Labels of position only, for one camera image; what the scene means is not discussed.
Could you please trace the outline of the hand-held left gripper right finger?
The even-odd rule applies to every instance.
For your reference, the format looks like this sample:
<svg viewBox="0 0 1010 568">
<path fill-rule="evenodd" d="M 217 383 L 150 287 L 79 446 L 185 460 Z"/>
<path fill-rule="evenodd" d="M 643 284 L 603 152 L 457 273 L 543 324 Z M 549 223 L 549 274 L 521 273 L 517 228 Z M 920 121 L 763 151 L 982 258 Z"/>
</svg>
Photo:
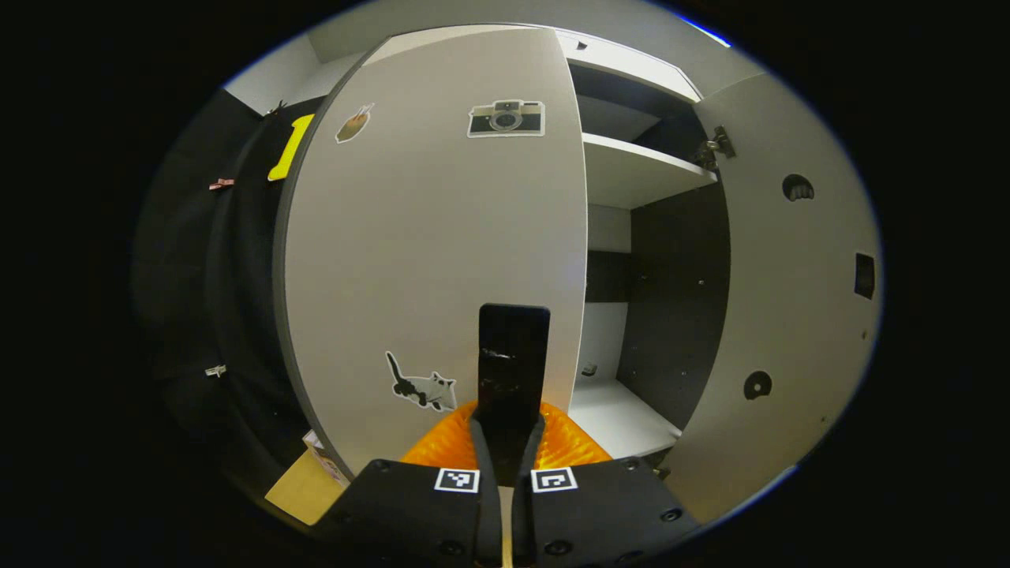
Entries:
<svg viewBox="0 0 1010 568">
<path fill-rule="evenodd" d="M 700 532 L 642 457 L 614 458 L 541 404 L 512 504 L 518 567 L 653 567 Z"/>
</svg>

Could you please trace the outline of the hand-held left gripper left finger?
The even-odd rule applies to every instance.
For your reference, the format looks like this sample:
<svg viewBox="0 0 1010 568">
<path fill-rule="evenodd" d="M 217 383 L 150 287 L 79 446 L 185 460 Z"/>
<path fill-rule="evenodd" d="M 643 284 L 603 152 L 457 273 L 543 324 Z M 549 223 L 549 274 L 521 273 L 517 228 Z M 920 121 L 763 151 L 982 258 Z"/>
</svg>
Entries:
<svg viewBox="0 0 1010 568">
<path fill-rule="evenodd" d="M 375 459 L 315 525 L 335 567 L 500 567 L 501 506 L 477 403 Z"/>
</svg>

